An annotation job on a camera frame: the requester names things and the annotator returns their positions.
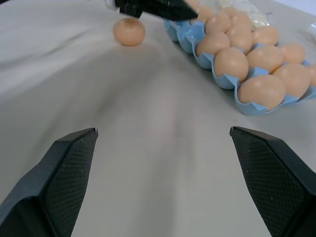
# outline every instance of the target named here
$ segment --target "egg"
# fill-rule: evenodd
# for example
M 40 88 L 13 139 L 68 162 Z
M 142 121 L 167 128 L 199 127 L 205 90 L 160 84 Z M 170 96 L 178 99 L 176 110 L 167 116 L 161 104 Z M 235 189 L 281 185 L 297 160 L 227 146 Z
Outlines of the egg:
M 237 48 L 224 48 L 214 59 L 214 73 L 218 77 L 224 74 L 237 77 L 239 82 L 243 82 L 248 75 L 247 58 Z
M 276 76 L 262 75 L 245 81 L 238 90 L 241 103 L 250 102 L 265 106 L 267 111 L 276 108 L 286 94 L 284 83 Z
M 224 7 L 222 9 L 222 11 L 228 15 L 228 17 L 233 17 L 233 16 L 236 16 L 238 11 L 236 10 L 236 8 L 232 7 L 232 6 L 227 6 L 227 7 Z
M 238 47 L 244 50 L 247 55 L 252 48 L 252 32 L 245 24 L 232 26 L 226 33 L 232 47 Z
M 311 86 L 315 86 L 316 87 L 316 64 L 314 65 L 309 65 L 306 67 L 311 75 Z
M 301 98 L 311 83 L 309 70 L 302 64 L 289 63 L 277 69 L 273 75 L 280 78 L 286 88 L 286 94 Z
M 217 54 L 223 48 L 229 48 L 230 41 L 228 36 L 220 31 L 206 35 L 197 45 L 196 55 L 202 53 Z
M 235 16 L 231 18 L 231 24 L 232 26 L 237 24 L 245 24 L 248 26 L 251 30 L 254 30 L 254 25 L 248 15 L 244 12 L 239 12 Z
M 265 45 L 248 53 L 249 68 L 259 67 L 273 73 L 283 63 L 283 54 L 278 47 Z
M 279 39 L 278 29 L 274 26 L 263 26 L 252 33 L 253 44 L 276 45 Z
M 212 19 L 210 19 L 205 26 L 205 33 L 209 34 L 215 31 L 221 31 L 226 33 L 231 27 L 231 21 L 223 12 L 218 12 L 214 15 Z
M 145 27 L 136 18 L 124 18 L 114 25 L 113 34 L 120 44 L 135 46 L 144 40 Z
M 200 5 L 197 9 L 197 21 L 208 22 L 213 17 L 212 9 L 207 5 Z
M 305 59 L 305 49 L 299 43 L 284 43 L 279 46 L 281 49 L 285 63 L 300 63 Z

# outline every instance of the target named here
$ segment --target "blue egg carton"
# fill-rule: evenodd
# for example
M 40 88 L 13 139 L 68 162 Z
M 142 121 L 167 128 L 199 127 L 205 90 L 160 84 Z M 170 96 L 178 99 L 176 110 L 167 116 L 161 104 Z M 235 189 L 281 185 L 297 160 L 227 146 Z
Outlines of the blue egg carton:
M 237 92 L 241 83 L 239 83 L 238 78 L 230 76 L 230 75 L 223 75 L 218 77 L 214 73 L 214 55 L 208 53 L 202 53 L 201 56 L 196 56 L 196 47 L 198 43 L 205 37 L 204 31 L 204 23 L 195 21 L 192 25 L 190 25 L 190 21 L 179 21 L 179 22 L 171 22 L 168 20 L 164 21 L 165 28 L 167 33 L 172 41 L 178 42 L 182 49 L 188 53 L 193 54 L 194 58 L 196 59 L 197 64 L 200 67 L 211 70 L 213 74 L 213 78 L 215 82 L 222 88 L 227 90 L 234 90 L 234 98 L 235 103 L 238 109 L 245 115 L 265 115 L 271 113 L 281 106 L 289 106 L 289 105 L 296 105 L 302 103 L 305 100 L 311 99 L 316 97 L 316 87 L 310 86 L 307 92 L 302 96 L 302 98 L 297 98 L 291 95 L 286 95 L 282 103 L 274 108 L 273 110 L 267 111 L 265 106 L 256 104 L 256 103 L 247 103 L 243 104 L 238 100 Z M 255 45 L 252 50 L 262 47 L 262 44 Z M 309 62 L 304 61 L 304 66 L 308 66 Z M 259 75 L 266 75 L 269 74 L 267 70 L 262 68 L 255 67 L 249 71 L 247 79 Z

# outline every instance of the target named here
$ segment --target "white tablecloth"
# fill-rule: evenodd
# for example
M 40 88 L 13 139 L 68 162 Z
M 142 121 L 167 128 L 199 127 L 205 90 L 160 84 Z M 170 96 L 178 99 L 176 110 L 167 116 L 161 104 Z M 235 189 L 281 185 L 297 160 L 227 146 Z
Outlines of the white tablecloth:
M 283 41 L 316 62 L 305 13 L 255 1 Z M 316 170 L 316 100 L 247 117 L 143 15 L 139 47 L 121 47 L 122 16 L 101 0 L 14 0 L 0 7 L 0 201 L 70 132 L 97 127 L 74 237 L 268 237 L 245 185 L 231 126 L 284 139 Z

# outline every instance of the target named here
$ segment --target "textured gripper pad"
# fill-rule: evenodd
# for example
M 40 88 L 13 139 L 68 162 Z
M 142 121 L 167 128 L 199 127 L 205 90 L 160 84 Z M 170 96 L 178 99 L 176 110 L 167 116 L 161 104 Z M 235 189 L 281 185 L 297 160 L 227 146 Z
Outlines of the textured gripper pad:
M 45 206 L 62 237 L 70 237 L 76 223 L 88 183 L 94 144 L 93 133 L 73 143 L 45 190 Z
M 242 172 L 261 217 L 273 237 L 282 237 L 305 201 L 305 191 L 270 147 L 234 130 Z

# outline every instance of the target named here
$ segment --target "egg tray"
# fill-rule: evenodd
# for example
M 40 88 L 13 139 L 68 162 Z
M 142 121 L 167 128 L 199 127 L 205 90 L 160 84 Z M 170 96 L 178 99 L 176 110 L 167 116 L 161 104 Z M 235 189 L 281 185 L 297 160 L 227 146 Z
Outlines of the egg tray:
M 230 75 L 223 75 L 221 77 L 216 76 L 213 68 L 215 58 L 213 54 L 202 53 L 201 56 L 196 56 L 197 45 L 202 40 L 202 38 L 205 37 L 203 22 L 195 21 L 192 25 L 190 25 L 190 21 L 171 22 L 165 20 L 164 25 L 171 40 L 174 42 L 178 42 L 186 53 L 193 54 L 197 64 L 199 64 L 202 68 L 211 70 L 210 76 L 213 75 L 215 82 L 222 89 L 234 90 L 236 106 L 245 115 L 265 115 L 277 110 L 282 106 L 296 105 L 302 103 L 305 100 L 316 97 L 316 87 L 310 86 L 301 98 L 286 95 L 282 103 L 270 111 L 267 111 L 267 108 L 265 106 L 253 102 L 243 104 L 239 101 L 237 96 L 238 89 L 242 85 L 242 83 L 239 83 L 238 78 Z M 262 46 L 262 44 L 257 44 L 252 48 L 252 50 Z M 304 61 L 303 65 L 308 66 L 309 62 Z M 247 79 L 267 74 L 269 74 L 267 70 L 255 67 L 249 71 Z

